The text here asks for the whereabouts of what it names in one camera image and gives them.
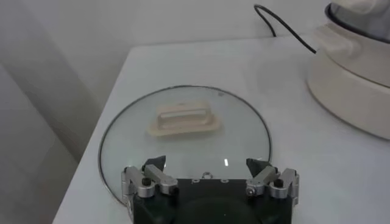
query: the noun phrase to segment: glass pot lid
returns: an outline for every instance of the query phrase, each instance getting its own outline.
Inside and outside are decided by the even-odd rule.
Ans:
[[[242,98],[206,86],[174,86],[125,107],[108,126],[99,172],[120,202],[121,172],[166,156],[174,178],[248,179],[246,159],[269,161],[271,138],[260,114]]]
[[[375,13],[359,14],[337,4],[329,4],[325,14],[337,25],[359,35],[390,43],[390,6]]]

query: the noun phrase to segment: beige lid handle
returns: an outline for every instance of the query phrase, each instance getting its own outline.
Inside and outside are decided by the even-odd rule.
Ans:
[[[213,131],[221,126],[206,101],[163,105],[157,108],[157,117],[148,129],[152,136]]]

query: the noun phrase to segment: rice cooker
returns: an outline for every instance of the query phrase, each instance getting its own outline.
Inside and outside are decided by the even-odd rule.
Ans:
[[[332,0],[308,86],[331,113],[390,139],[390,0]]]

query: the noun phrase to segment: bolt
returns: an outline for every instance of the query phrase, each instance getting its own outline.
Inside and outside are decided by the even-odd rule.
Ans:
[[[152,185],[152,180],[149,177],[144,177],[142,178],[142,185],[149,187],[150,185]]]
[[[274,181],[274,186],[277,188],[282,188],[283,187],[283,180],[282,179],[276,179]]]
[[[252,197],[256,194],[256,190],[252,187],[247,187],[246,188],[246,195]]]

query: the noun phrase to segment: white table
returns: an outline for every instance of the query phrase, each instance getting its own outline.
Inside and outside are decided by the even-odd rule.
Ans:
[[[182,84],[226,89],[261,113],[273,165],[300,173],[293,223],[389,223],[390,142],[341,122],[312,98],[305,83],[312,56],[293,37],[133,48],[54,223],[130,223],[100,180],[100,140],[126,105]]]

